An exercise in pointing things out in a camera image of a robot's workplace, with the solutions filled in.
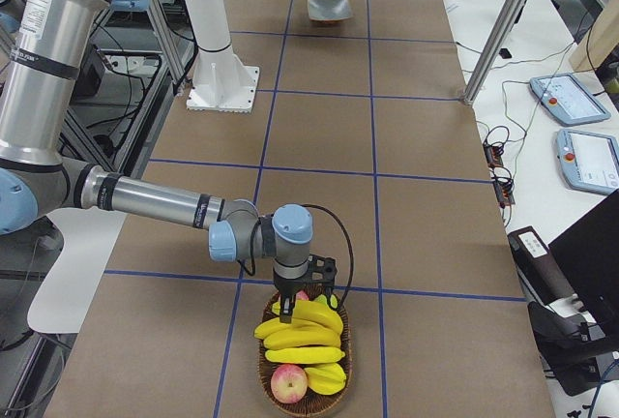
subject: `table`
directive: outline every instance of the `table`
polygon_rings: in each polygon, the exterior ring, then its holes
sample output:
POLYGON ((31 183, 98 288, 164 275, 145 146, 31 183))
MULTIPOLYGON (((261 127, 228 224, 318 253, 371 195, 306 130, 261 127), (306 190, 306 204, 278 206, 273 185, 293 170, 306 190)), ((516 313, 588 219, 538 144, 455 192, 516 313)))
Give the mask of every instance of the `table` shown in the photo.
MULTIPOLYGON (((551 403, 441 0, 225 0, 261 66, 250 115, 177 101, 145 179, 263 212, 334 210, 357 255, 354 377, 338 416, 550 416, 551 403)), ((313 251, 347 277, 336 226, 313 251)), ((48 417, 267 417, 251 333, 274 289, 211 261, 204 232, 127 217, 48 417)))
MULTIPOLYGON (((445 0, 446 10, 457 42, 481 50, 489 35, 494 20, 504 0, 445 0)), ((512 61, 543 60, 509 65, 492 70, 473 104, 477 119, 490 127, 506 125, 512 130, 512 137, 518 139, 522 131, 504 115, 502 82, 505 80, 528 81, 531 77, 570 73, 569 57, 575 50, 572 35, 556 12, 550 0, 527 0, 519 24, 517 24, 504 43, 512 55, 512 61)), ((472 70, 478 55, 464 47, 458 48, 458 56, 464 70, 472 70)), ((509 60, 497 57, 495 67, 505 65, 509 60)), ((464 72, 467 78, 470 73, 464 72)), ((593 73, 577 74, 592 93, 603 90, 593 73)), ((536 98, 526 84, 506 86, 508 110, 524 126, 533 117, 529 135, 518 155, 519 144, 508 144, 504 155, 507 168, 516 172, 514 191, 516 204, 511 210, 507 232, 533 225, 545 242, 550 243, 561 232, 597 205, 604 197, 571 190, 561 176, 554 150, 555 133, 561 126, 538 106, 536 98)), ((599 100, 612 113, 612 117, 602 123, 578 127, 584 131, 612 134, 619 138, 619 116, 607 94, 599 100)), ((485 128, 480 127, 482 137, 485 128)), ((552 308, 563 316, 575 314, 567 300, 559 300, 552 308)), ((594 391, 587 391, 573 398, 567 396, 557 381, 550 380, 551 391, 557 417, 570 416, 568 413, 580 411, 586 416, 583 404, 589 404, 594 391)), ((604 413, 612 416, 619 408, 619 383, 604 386, 596 405, 596 416, 604 413)))

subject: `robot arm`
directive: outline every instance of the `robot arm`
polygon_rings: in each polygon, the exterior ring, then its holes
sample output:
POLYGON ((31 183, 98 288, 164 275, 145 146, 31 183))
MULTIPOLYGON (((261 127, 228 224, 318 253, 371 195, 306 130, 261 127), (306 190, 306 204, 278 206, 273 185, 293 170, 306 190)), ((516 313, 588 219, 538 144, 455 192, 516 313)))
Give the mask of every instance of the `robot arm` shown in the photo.
POLYGON ((332 259, 310 254, 312 221, 305 208, 286 205, 260 217, 244 200, 138 181, 57 153, 90 29, 110 2, 27 1, 0 99, 0 234, 60 207, 92 206, 209 229, 214 260, 274 259, 280 316, 289 319, 304 284, 323 284, 329 292, 336 274, 332 259))

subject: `brown table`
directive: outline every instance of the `brown table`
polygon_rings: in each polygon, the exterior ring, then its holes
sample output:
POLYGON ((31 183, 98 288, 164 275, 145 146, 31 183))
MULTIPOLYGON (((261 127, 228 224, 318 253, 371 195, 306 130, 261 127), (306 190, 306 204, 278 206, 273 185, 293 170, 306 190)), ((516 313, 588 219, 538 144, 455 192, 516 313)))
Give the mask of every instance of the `brown table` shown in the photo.
MULTIPOLYGON (((253 112, 177 100, 145 179, 343 219, 357 269, 338 416, 553 416, 442 0, 351 0, 336 28, 311 26, 306 0, 225 1, 262 70, 253 112)), ((344 284, 339 230, 314 224, 344 284)), ((251 335, 270 279, 268 261, 252 279, 212 262, 204 232, 128 217, 46 416, 280 416, 251 335)))

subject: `yellow object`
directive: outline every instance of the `yellow object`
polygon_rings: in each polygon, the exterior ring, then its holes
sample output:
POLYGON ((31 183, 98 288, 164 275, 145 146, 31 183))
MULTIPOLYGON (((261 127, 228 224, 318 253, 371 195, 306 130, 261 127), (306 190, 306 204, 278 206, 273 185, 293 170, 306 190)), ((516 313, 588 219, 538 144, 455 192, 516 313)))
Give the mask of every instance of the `yellow object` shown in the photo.
POLYGON ((308 387, 316 394, 332 396, 346 384, 346 373, 337 363, 320 364, 304 368, 308 376, 308 387))
POLYGON ((313 321, 305 319, 293 319, 291 323, 282 323, 279 318, 269 319, 260 323, 253 330, 253 336, 257 339, 265 339, 273 333, 277 333, 283 329, 300 328, 302 326, 320 326, 313 321))
POLYGON ((338 362, 345 353, 337 347, 290 347, 281 350, 267 350, 266 359, 273 363, 294 363, 312 365, 316 363, 338 362))
POLYGON ((346 373, 339 363, 319 363, 304 368, 307 375, 321 376, 334 381, 345 381, 346 373))
MULTIPOLYGON (((280 304, 274 303, 272 308, 274 314, 280 314, 280 304)), ((325 328, 333 329, 338 335, 344 329, 338 313, 331 310, 325 304, 312 300, 297 300, 292 312, 292 319, 304 319, 323 325, 325 328)))
MULTIPOLYGON (((329 304, 327 303, 327 296, 325 294, 320 294, 318 297, 313 299, 313 301, 314 302, 319 302, 319 303, 324 304, 327 307, 329 307, 329 304)), ((335 309, 338 307, 338 297, 336 297, 333 294, 331 294, 331 307, 333 307, 335 309)))
POLYGON ((303 345, 327 345, 340 347, 341 339, 334 330, 323 326, 306 326, 292 329, 282 329, 266 337, 264 346, 271 350, 279 350, 303 345))

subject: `wicker basket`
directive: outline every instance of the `wicker basket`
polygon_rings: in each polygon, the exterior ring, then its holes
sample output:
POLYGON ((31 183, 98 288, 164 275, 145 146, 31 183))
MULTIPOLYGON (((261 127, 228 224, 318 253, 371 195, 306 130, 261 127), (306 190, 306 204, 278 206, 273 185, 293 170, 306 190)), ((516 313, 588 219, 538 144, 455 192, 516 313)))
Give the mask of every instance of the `wicker basket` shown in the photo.
MULTIPOLYGON (((322 290, 321 287, 318 286, 308 286, 305 289, 305 292, 310 299, 314 299, 322 293, 322 290)), ((267 321, 271 318, 276 317, 271 312, 271 307, 275 302, 277 302, 279 298, 279 294, 275 294, 273 297, 271 297, 266 308, 264 309, 262 321, 267 321)), ((344 307, 338 308, 338 314, 341 317, 341 321, 344 325, 344 329, 341 333, 341 349, 344 351, 346 356, 339 360, 339 364, 346 373, 346 384, 341 391, 337 392, 333 396, 322 396, 320 394, 316 394, 310 388, 308 388, 306 395, 297 403, 278 402, 273 396, 273 393, 271 392, 271 376, 273 375, 273 372, 279 364, 271 363, 264 357, 264 352, 266 352, 266 349, 264 348, 262 342, 260 342, 258 375, 260 376, 260 383, 262 384, 262 389, 264 390, 264 393, 267 395, 269 400, 284 413, 299 418, 323 416, 328 411, 333 410, 333 408, 341 401, 342 397, 348 390, 348 387, 350 385, 350 378, 352 375, 352 346, 350 343, 350 323, 348 322, 348 315, 344 307)))

